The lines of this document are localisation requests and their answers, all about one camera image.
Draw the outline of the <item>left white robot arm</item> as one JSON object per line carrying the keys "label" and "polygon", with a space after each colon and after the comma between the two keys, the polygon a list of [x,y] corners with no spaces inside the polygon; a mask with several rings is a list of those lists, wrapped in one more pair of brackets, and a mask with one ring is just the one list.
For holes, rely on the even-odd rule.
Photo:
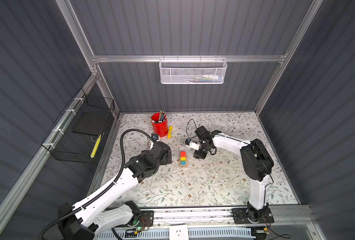
{"label": "left white robot arm", "polygon": [[171,164],[170,147],[153,136],[146,137],[151,141],[149,150],[131,157],[129,161],[122,159],[118,174],[105,185],[74,205],[64,204],[59,208],[56,226],[63,239],[92,240],[111,228],[142,228],[147,224],[141,220],[141,210],[133,201],[107,210],[122,194],[154,175],[161,165]]}

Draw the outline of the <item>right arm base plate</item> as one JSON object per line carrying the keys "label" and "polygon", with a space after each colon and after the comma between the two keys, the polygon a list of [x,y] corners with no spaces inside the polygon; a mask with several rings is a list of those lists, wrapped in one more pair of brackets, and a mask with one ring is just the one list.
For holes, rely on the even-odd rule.
{"label": "right arm base plate", "polygon": [[261,210],[254,208],[234,208],[231,217],[235,224],[273,224],[275,222],[271,209],[264,207]]}

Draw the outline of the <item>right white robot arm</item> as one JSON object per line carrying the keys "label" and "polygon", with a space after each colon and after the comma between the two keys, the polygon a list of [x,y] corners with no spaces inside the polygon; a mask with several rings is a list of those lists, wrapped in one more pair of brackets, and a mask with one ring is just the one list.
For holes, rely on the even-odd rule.
{"label": "right white robot arm", "polygon": [[271,178],[274,161],[263,142],[241,140],[228,136],[221,131],[209,132],[201,126],[195,130],[197,141],[187,138],[185,144],[194,149],[194,158],[205,159],[207,154],[215,155],[217,149],[225,149],[241,157],[244,172],[250,178],[250,197],[248,206],[256,211],[267,206],[267,186]]}

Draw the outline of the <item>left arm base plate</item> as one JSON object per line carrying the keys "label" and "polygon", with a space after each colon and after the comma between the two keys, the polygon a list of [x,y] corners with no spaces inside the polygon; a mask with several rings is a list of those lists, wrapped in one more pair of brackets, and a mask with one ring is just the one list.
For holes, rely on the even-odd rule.
{"label": "left arm base plate", "polygon": [[125,226],[132,228],[143,228],[153,226],[154,211],[140,211],[134,213]]}

